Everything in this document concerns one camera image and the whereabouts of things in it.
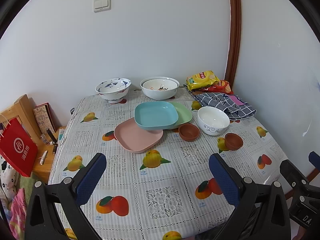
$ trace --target person's hand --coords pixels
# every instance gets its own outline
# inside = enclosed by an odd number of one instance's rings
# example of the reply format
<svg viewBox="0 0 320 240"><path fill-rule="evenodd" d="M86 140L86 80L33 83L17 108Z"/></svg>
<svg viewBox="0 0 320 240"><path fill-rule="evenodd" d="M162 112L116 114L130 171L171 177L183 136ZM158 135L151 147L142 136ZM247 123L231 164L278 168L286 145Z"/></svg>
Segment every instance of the person's hand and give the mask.
<svg viewBox="0 0 320 240"><path fill-rule="evenodd" d="M306 230L302 226L299 226L298 233L294 238L292 238L292 240L300 240L305 232Z"/></svg>

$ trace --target white switch panel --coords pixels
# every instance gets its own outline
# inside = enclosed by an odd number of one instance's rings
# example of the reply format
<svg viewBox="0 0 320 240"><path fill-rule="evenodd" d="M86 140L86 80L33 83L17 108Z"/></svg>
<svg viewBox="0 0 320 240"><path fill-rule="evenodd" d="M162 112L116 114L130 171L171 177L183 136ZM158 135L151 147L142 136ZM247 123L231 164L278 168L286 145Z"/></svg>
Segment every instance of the white switch panel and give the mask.
<svg viewBox="0 0 320 240"><path fill-rule="evenodd" d="M110 0L93 0L93 11L102 12L110 10Z"/></svg>

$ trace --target brown bowl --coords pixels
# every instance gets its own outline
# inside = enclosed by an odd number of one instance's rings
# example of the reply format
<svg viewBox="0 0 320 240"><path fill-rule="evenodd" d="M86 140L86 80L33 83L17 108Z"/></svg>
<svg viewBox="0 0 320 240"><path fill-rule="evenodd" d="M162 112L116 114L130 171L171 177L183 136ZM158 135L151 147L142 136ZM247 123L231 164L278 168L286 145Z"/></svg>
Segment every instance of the brown bowl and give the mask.
<svg viewBox="0 0 320 240"><path fill-rule="evenodd" d="M236 151L243 146L243 140L235 133L227 133L224 137L224 143L231 151Z"/></svg>
<svg viewBox="0 0 320 240"><path fill-rule="evenodd" d="M180 137L187 142L194 141L200 135L199 128L191 123L184 123L180 125L178 131Z"/></svg>

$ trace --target wooden nightstand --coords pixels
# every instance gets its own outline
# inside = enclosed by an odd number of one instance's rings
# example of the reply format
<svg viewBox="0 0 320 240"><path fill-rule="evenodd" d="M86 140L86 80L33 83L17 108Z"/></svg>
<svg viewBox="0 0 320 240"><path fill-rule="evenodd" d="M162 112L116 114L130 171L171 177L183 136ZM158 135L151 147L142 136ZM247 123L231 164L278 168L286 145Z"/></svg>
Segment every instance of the wooden nightstand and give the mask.
<svg viewBox="0 0 320 240"><path fill-rule="evenodd" d="M66 128L66 126L59 127L59 129L65 129L65 128ZM55 138L58 138L59 129L57 129L57 132L53 134L55 136ZM51 141L49 135L47 135L47 134L46 134L46 138L48 141ZM41 157L42 157L44 151L46 151L46 150L48 151L47 157L45 158L43 165L40 165ZM38 145L38 154L37 154L35 163L33 164L33 168L32 168L33 173L39 179L41 179L43 182L45 182L47 184L49 181L49 176L50 176L53 160L55 157L55 155L52 154L52 150L53 150L53 145L47 146L43 143L39 144Z"/></svg>

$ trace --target blue plate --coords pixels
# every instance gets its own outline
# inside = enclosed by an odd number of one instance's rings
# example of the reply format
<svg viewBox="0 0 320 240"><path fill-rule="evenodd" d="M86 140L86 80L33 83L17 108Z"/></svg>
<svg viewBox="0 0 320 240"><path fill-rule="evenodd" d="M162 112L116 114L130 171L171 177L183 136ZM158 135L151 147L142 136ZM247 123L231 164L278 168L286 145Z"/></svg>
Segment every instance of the blue plate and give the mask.
<svg viewBox="0 0 320 240"><path fill-rule="evenodd" d="M137 125L149 131L170 129L178 118L176 108L165 101L142 103L134 110Z"/></svg>

